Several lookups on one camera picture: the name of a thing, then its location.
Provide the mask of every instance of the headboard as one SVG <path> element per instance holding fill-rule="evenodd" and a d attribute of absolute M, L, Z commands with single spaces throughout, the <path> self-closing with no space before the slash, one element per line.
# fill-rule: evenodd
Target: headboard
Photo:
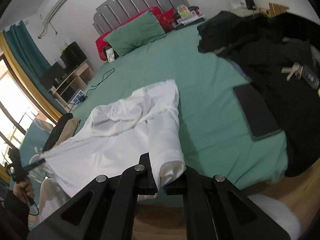
<path fill-rule="evenodd" d="M 107 0 L 96 8 L 93 26 L 102 35 L 147 8 L 158 6 L 164 12 L 181 4 L 189 6 L 187 0 Z"/>

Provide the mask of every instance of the person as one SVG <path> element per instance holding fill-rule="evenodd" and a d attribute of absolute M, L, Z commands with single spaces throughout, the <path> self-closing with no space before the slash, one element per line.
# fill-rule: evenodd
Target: person
<path fill-rule="evenodd" d="M 29 233 L 29 207 L 27 205 L 27 200 L 21 191 L 22 188 L 25 189 L 27 196 L 34 198 L 34 190 L 30 179 L 15 183 L 13 189 L 8 191 L 4 199 L 4 207 L 0 205 L 1 239 L 27 239 Z"/>

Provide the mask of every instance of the air conditioner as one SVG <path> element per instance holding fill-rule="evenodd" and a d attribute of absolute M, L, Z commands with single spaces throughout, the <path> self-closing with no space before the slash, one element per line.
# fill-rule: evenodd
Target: air conditioner
<path fill-rule="evenodd" d="M 49 0 L 48 3 L 44 6 L 40 19 L 42 21 L 43 26 L 47 26 L 48 22 L 50 22 L 52 16 L 56 13 L 56 11 L 60 8 L 60 6 L 66 0 Z"/>

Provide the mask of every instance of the human hand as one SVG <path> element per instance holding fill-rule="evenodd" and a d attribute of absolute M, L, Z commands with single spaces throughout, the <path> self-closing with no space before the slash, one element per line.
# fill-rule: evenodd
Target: human hand
<path fill-rule="evenodd" d="M 19 183 L 15 183 L 13 186 L 13 194 L 18 197 L 23 203 L 27 203 L 24 194 L 22 193 L 21 189 L 24 188 L 26 191 L 27 196 L 34 198 L 34 190 L 31 184 L 30 179 L 26 179 L 25 181 L 21 181 Z"/>

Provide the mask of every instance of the metal screw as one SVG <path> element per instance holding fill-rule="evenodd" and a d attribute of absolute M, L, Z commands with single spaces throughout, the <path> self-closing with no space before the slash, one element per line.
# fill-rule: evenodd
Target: metal screw
<path fill-rule="evenodd" d="M 217 182 L 224 182 L 226 180 L 226 177 L 223 176 L 223 175 L 216 175 L 214 176 L 214 179 L 217 181 Z"/>
<path fill-rule="evenodd" d="M 96 181 L 99 183 L 105 182 L 107 180 L 107 176 L 105 175 L 99 175 L 98 177 L 96 177 Z"/>
<path fill-rule="evenodd" d="M 135 169 L 136 171 L 143 171 L 143 170 L 144 170 L 144 166 L 143 166 L 142 164 L 138 164 L 138 165 L 136 165 L 136 166 L 134 167 L 134 169 Z"/>

